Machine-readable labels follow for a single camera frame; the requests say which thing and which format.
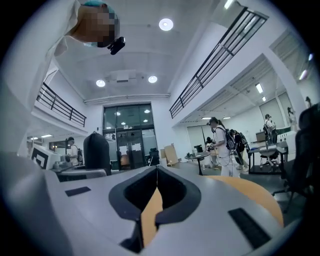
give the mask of staircase railing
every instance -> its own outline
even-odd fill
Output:
[[[268,19],[244,7],[170,108],[174,118],[240,51]]]

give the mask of ceiling beam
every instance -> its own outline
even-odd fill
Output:
[[[240,96],[242,99],[244,99],[246,102],[250,103],[252,106],[256,106],[256,104],[245,94],[243,94],[242,92],[240,92],[239,90],[228,86],[227,88],[225,88],[226,91],[228,91],[229,93],[232,93],[234,96],[238,95]]]

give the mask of balcony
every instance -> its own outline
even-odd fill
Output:
[[[42,84],[36,100],[63,118],[78,126],[85,127],[87,117],[66,103],[46,83]]]
[[[203,64],[170,108],[173,119],[241,50],[268,19],[243,7]]]

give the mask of black chair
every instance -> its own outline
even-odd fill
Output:
[[[295,159],[283,162],[280,165],[281,171],[284,173],[286,182],[284,183],[285,189],[275,191],[272,193],[274,196],[278,193],[291,192],[291,196],[284,213],[288,212],[292,202],[294,193],[298,193],[304,197],[312,195],[312,176],[313,170],[319,162],[319,145],[315,134],[317,133],[316,122],[319,123],[319,111],[315,108],[309,108],[301,113],[299,118],[299,130],[295,135]]]

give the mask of glass door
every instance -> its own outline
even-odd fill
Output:
[[[117,132],[117,154],[120,170],[132,170],[144,166],[143,141],[140,130]]]

